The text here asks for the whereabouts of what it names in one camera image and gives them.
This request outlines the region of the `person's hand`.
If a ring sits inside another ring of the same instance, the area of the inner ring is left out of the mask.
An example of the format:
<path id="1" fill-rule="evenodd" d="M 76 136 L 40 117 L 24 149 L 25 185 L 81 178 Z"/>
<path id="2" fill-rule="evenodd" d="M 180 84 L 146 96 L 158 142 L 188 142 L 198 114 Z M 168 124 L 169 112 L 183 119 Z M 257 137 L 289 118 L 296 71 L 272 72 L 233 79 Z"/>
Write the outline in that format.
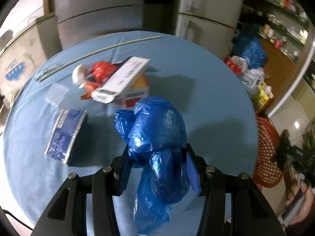
<path id="1" fill-rule="evenodd" d="M 289 189 L 286 205 L 292 205 L 292 213 L 286 227 L 290 227 L 305 221 L 313 210 L 314 189 L 303 181 L 299 173 L 294 175 L 293 182 Z"/>

